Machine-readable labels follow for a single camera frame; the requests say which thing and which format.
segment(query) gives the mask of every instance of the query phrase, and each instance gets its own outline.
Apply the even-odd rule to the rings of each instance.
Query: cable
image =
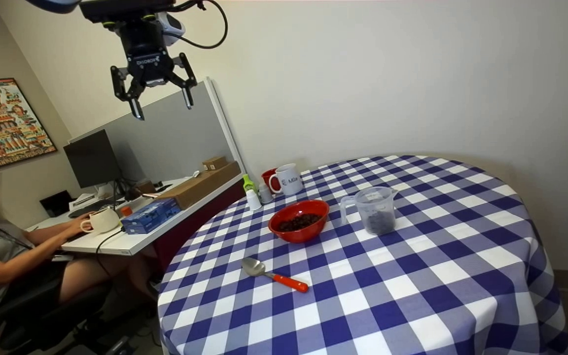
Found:
[[[201,1],[201,0],[188,0],[188,1],[184,1],[184,3],[174,5],[172,11],[186,11],[186,9],[192,7],[192,5],[199,5],[199,1]]]
[[[103,260],[101,260],[101,248],[103,248],[103,244],[107,242],[107,240],[111,240],[113,236],[117,236],[117,234],[121,234],[121,232],[115,232],[115,234],[111,234],[111,236],[107,236],[99,246],[95,246],[95,260],[99,262],[99,266],[103,268],[103,272],[107,274],[107,277],[111,279],[113,276],[111,276],[111,272],[105,268],[105,264],[103,264]]]
[[[215,49],[215,47],[219,47],[227,39],[227,33],[229,33],[227,13],[225,13],[223,5],[219,5],[219,1],[215,1],[215,0],[207,0],[207,1],[211,1],[223,15],[223,37],[217,43],[213,43],[213,45],[196,43],[196,41],[192,41],[188,37],[182,37],[182,35],[176,35],[172,31],[164,31],[164,35],[178,37],[178,39],[182,39],[182,41],[186,41],[186,43],[190,43],[194,47],[199,47],[199,49]]]

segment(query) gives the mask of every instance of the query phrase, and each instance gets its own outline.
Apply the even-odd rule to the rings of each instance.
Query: glass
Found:
[[[373,234],[385,234],[395,228],[395,197],[391,187],[367,187],[357,195],[340,201],[341,222],[347,222],[347,208],[355,206],[365,228]]]

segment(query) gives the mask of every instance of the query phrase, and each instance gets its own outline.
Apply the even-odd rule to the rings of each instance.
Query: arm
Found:
[[[77,218],[65,220],[65,222],[57,222],[46,228],[34,228],[30,232],[26,232],[26,238],[32,240],[34,244],[44,244],[48,238],[63,232],[65,228],[75,228],[75,224],[79,226],[83,218],[87,218],[89,214],[81,214]]]
[[[79,230],[79,224],[71,224],[52,238],[46,238],[40,246],[26,250],[6,262],[0,260],[0,283],[8,283],[50,260],[54,252],[59,250],[61,244],[75,236]]]

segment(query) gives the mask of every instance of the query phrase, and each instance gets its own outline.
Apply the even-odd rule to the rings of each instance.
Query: round table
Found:
[[[566,352],[553,268],[517,193],[483,169],[428,155],[345,159],[302,173],[304,191],[253,212],[215,214],[174,256],[158,311],[170,352]],[[393,232],[369,234],[340,199],[397,191]],[[288,244],[267,222],[302,199],[332,205],[316,242]],[[310,283],[292,291],[243,272]]]

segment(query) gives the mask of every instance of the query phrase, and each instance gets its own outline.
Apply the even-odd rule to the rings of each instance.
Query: keyboard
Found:
[[[109,199],[95,201],[95,203],[91,203],[91,205],[85,205],[85,206],[81,206],[81,208],[71,210],[71,212],[69,212],[69,218],[77,218],[77,216],[81,216],[81,214],[85,214],[85,212],[99,210],[99,208],[103,208],[105,205],[111,205],[111,201],[109,201]]]

